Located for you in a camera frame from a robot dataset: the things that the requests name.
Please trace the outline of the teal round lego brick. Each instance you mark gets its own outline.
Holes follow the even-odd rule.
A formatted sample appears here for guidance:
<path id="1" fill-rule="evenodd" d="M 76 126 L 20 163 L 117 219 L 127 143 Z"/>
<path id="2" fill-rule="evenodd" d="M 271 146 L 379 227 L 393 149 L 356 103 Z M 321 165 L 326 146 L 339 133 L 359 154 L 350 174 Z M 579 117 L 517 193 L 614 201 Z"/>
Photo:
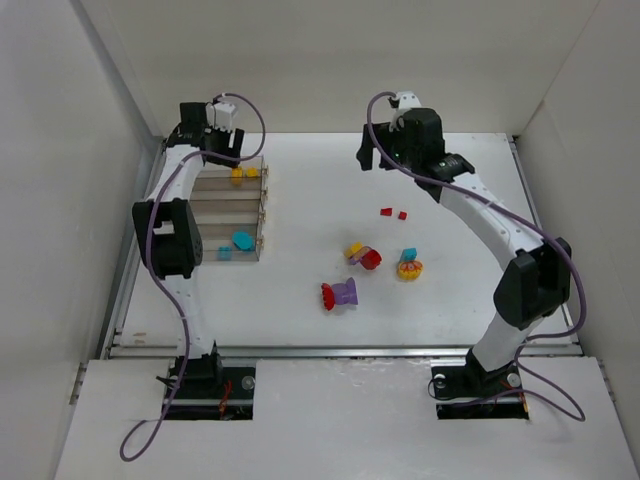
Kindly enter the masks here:
<path id="1" fill-rule="evenodd" d="M 236 231 L 232 234 L 231 241 L 240 251 L 253 251 L 255 249 L 254 237 L 244 231 Z"/>

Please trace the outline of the small blue lego brick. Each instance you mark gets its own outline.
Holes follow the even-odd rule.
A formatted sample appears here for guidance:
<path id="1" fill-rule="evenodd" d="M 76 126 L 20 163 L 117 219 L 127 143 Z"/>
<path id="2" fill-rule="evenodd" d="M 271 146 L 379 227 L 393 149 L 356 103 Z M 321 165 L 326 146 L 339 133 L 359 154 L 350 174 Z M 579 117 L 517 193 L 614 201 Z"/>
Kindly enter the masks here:
<path id="1" fill-rule="evenodd" d="M 233 258 L 233 250 L 229 246 L 220 247 L 217 250 L 216 258 L 218 261 L 231 261 Z"/>

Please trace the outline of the teal square lego brick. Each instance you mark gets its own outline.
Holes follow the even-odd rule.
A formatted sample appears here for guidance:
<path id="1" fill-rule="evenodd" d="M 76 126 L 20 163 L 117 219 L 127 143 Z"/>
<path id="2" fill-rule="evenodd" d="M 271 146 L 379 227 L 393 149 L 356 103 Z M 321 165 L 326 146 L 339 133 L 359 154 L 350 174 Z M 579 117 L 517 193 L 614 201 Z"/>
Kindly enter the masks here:
<path id="1" fill-rule="evenodd" d="M 411 262 L 417 258 L 416 248 L 407 248 L 402 251 L 400 262 Z"/>

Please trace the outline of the red rounded lego brick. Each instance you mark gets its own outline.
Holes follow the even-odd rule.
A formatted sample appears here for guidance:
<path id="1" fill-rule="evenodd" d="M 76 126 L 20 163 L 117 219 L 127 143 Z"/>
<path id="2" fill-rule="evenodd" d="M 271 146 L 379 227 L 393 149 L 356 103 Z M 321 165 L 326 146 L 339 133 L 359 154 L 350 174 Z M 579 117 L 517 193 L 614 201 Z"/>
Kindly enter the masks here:
<path id="1" fill-rule="evenodd" d="M 380 266 L 381 263 L 382 263 L 382 257 L 380 255 L 380 253 L 375 249 L 369 250 L 360 259 L 360 264 L 366 270 L 369 270 L 369 271 L 375 270 L 376 268 L 378 268 Z"/>

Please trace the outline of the yellow flower lego disc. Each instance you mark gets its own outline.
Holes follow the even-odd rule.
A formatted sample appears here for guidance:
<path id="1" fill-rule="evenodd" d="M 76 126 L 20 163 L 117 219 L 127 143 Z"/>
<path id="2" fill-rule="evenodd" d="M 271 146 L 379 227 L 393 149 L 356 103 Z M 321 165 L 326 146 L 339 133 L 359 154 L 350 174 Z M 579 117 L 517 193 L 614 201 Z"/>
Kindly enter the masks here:
<path id="1" fill-rule="evenodd" d="M 418 260 L 400 262 L 397 266 L 397 276 L 403 281 L 414 281 L 418 279 L 424 271 L 423 264 Z"/>

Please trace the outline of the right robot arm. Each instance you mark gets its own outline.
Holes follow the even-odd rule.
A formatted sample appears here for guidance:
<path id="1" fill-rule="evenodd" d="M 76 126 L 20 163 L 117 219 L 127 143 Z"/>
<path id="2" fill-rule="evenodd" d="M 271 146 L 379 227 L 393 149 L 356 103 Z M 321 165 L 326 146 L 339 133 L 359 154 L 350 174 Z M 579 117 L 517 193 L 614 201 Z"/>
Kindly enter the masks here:
<path id="1" fill-rule="evenodd" d="M 502 270 L 493 293 L 496 313 L 469 350 L 466 377 L 477 385 L 504 373 L 517 348 L 542 320 L 569 297 L 569 244 L 548 240 L 509 212 L 486 189 L 474 166 L 447 151 L 440 116 L 430 108 L 410 108 L 396 122 L 367 122 L 356 154 L 362 170 L 401 167 L 434 201 L 457 216 L 493 254 Z"/>

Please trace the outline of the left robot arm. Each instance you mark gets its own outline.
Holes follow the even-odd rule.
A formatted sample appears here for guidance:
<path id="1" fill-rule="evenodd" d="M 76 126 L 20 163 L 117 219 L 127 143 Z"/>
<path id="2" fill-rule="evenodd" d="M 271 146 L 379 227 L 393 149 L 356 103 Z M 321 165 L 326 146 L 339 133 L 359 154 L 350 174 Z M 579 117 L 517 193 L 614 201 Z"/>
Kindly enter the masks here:
<path id="1" fill-rule="evenodd" d="M 237 107 L 221 96 L 180 105 L 157 185 L 132 207 L 141 260 L 177 312 L 178 356 L 164 383 L 202 396 L 222 384 L 223 367 L 197 293 L 204 246 L 189 200 L 203 168 L 238 165 L 244 132 L 232 137 Z"/>

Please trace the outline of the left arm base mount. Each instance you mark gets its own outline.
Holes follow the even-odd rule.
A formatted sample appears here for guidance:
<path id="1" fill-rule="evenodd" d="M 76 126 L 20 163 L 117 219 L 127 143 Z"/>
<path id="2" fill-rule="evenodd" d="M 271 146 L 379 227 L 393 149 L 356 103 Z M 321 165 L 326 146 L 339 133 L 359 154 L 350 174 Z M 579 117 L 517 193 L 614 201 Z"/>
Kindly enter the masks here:
<path id="1" fill-rule="evenodd" d="M 189 360 L 166 420 L 247 421 L 253 419 L 256 368 L 225 366 L 219 357 Z"/>

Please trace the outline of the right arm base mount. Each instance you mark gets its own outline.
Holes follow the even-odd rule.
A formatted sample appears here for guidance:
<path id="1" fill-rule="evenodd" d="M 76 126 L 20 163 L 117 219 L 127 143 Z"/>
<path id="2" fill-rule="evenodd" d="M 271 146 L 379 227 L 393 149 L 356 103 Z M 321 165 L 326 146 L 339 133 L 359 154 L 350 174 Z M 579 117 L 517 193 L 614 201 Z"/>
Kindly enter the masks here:
<path id="1" fill-rule="evenodd" d="M 475 380 L 462 365 L 431 368 L 429 395 L 439 420 L 528 420 L 518 368 L 511 364 L 486 380 Z"/>

